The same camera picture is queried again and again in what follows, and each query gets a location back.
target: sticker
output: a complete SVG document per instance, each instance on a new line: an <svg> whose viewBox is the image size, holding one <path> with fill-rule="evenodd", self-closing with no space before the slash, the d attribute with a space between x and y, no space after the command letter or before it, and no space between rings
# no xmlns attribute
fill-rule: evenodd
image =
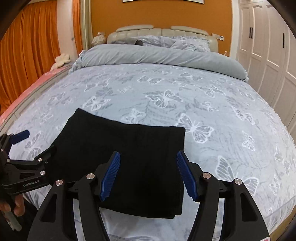
<svg viewBox="0 0 296 241"><path fill-rule="evenodd" d="M267 238L262 239L262 240L260 240L260 241L270 241L270 237L267 237Z"/></svg>

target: light switch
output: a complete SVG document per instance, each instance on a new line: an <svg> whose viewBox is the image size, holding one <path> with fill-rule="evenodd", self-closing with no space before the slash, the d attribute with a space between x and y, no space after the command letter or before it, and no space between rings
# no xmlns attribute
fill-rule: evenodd
<svg viewBox="0 0 296 241"><path fill-rule="evenodd" d="M224 41L224 36L218 35L218 34L212 34L212 36L216 39Z"/></svg>

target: pink surface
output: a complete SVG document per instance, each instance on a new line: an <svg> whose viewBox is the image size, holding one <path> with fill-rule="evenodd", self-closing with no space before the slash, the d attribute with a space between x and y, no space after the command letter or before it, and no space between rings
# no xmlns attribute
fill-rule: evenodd
<svg viewBox="0 0 296 241"><path fill-rule="evenodd" d="M53 71L49 71L43 74L34 84L32 84L28 89L26 89L8 108L4 113L0 116L0 125L5 121L5 119L10 115L11 112L27 97L29 96L33 90L35 90L38 86L42 85L48 79L52 78L62 70L64 70L67 66L63 66L59 69L55 69Z"/></svg>

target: silver bolt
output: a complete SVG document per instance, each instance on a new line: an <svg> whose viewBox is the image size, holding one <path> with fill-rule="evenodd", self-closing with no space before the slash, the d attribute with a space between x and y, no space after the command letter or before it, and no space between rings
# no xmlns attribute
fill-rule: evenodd
<svg viewBox="0 0 296 241"><path fill-rule="evenodd" d="M94 178L94 174L93 173L89 173L86 175L87 179L93 179Z"/></svg>
<svg viewBox="0 0 296 241"><path fill-rule="evenodd" d="M209 178L211 178L211 174L208 173L208 172L204 172L204 173L202 174L202 176L203 176L205 179L209 179Z"/></svg>
<svg viewBox="0 0 296 241"><path fill-rule="evenodd" d="M234 182L235 182L235 184L237 184L237 185L241 185L242 184L242 181L240 180L240 179L235 179L234 180Z"/></svg>
<svg viewBox="0 0 296 241"><path fill-rule="evenodd" d="M57 180L57 181L56 181L56 185L57 185L57 186L61 186L62 184L63 184L63 180Z"/></svg>

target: beige leather headboard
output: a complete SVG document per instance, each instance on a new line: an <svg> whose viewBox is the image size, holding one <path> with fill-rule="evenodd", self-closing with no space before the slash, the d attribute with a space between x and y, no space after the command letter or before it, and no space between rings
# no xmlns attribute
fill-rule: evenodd
<svg viewBox="0 0 296 241"><path fill-rule="evenodd" d="M115 33L111 33L108 36L107 43L111 43L115 40L125 39L126 37L136 37L144 35L154 36L197 36L207 38L209 40L209 47L212 52L218 52L218 41L216 38L209 36L207 31L191 28L185 26L171 26L168 28L154 28L153 25L133 25L126 26L116 30Z"/></svg>

